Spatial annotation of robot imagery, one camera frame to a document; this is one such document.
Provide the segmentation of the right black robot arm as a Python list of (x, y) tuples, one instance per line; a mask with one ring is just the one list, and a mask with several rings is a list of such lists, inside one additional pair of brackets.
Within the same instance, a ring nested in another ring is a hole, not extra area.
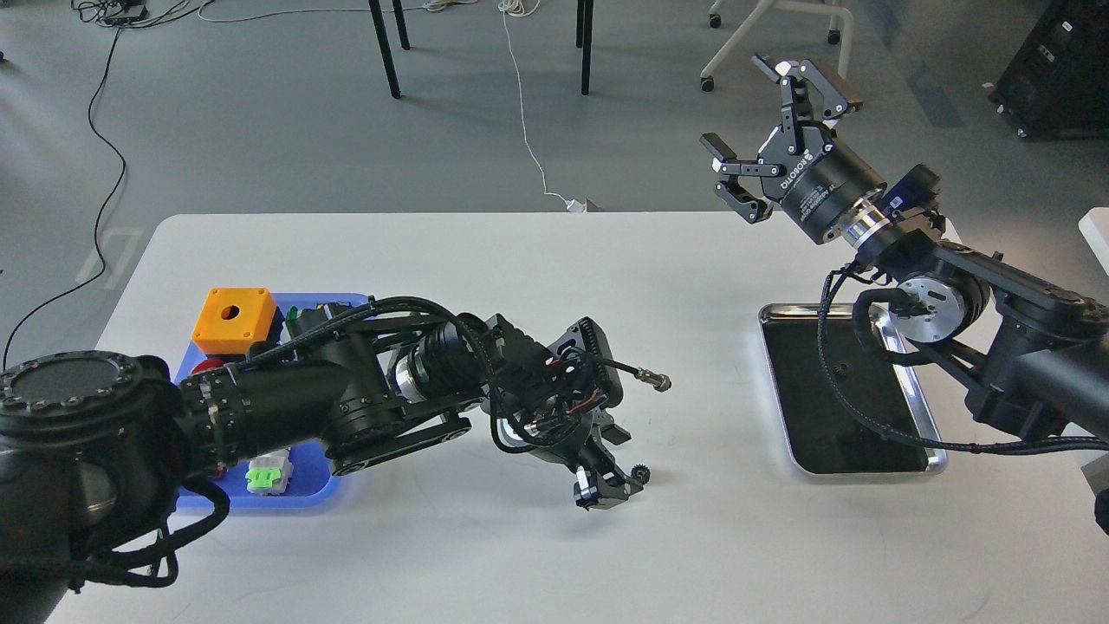
[[(926, 165), (888, 185), (844, 142), (854, 88), (816, 60), (753, 63), (777, 86), (779, 122), (753, 158), (708, 132), (716, 195), (749, 224), (788, 216), (812, 244), (845, 241), (854, 256), (827, 274), (816, 309), (820, 371), (865, 429), (918, 449), (1032, 457), (1106, 454), (1106, 306), (946, 236), (939, 180)], [(848, 279), (863, 283), (851, 319), (863, 351), (901, 367), (937, 365), (965, 388), (975, 422), (1009, 434), (991, 444), (928, 439), (851, 402), (827, 356), (827, 318)]]

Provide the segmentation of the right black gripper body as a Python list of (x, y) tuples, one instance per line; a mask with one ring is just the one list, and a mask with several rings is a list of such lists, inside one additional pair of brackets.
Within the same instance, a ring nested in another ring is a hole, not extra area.
[(763, 197), (784, 209), (815, 244), (836, 236), (840, 219), (857, 201), (887, 190), (886, 181), (824, 124), (803, 124), (801, 144), (792, 153), (787, 135), (774, 129), (759, 158), (781, 170), (777, 177), (761, 178)]

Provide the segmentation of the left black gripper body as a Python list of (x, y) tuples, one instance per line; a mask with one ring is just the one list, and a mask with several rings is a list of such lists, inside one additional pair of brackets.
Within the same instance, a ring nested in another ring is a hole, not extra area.
[(583, 469), (589, 473), (622, 473), (615, 457), (606, 443), (623, 444), (632, 436), (614, 422), (606, 408), (570, 416), (567, 426), (554, 430), (551, 439), (535, 444), (527, 454), (552, 466), (566, 466), (570, 471)]

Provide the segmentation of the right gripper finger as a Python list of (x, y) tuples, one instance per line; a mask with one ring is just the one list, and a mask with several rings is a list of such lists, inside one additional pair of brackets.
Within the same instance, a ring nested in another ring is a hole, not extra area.
[(769, 219), (773, 211), (769, 200), (754, 197), (737, 180), (780, 177), (784, 173), (784, 166), (765, 165), (752, 158), (737, 158), (736, 153), (714, 132), (702, 134), (700, 143), (712, 155), (713, 171), (720, 177), (716, 182), (718, 197), (749, 224), (760, 224), (761, 221)]
[(811, 59), (773, 62), (763, 55), (753, 55), (751, 61), (779, 86), (779, 143), (792, 157), (807, 146), (804, 129), (820, 129), (833, 137), (837, 121), (863, 108), (859, 92), (825, 63)]

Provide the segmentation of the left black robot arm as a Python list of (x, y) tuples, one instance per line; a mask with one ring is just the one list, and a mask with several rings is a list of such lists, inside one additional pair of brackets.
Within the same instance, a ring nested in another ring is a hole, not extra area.
[(165, 589), (179, 549), (226, 520), (221, 467), (321, 442), (344, 477), (459, 438), (489, 415), (494, 443), (566, 466), (574, 504), (640, 492), (609, 444), (625, 372), (590, 317), (551, 345), (501, 315), (455, 315), (415, 296), (328, 301), (285, 321), (279, 342), (172, 380), (156, 356), (55, 352), (3, 371), (3, 621), (42, 623), (87, 583)]

